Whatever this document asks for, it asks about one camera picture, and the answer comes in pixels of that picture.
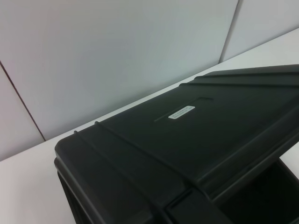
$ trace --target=white table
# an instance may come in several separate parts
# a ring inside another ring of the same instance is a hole
[[[299,63],[299,29],[209,68],[121,109],[84,124],[77,131],[215,70]],[[54,147],[73,130],[0,162],[1,224],[75,224],[54,167]],[[299,143],[281,157],[299,178]]]

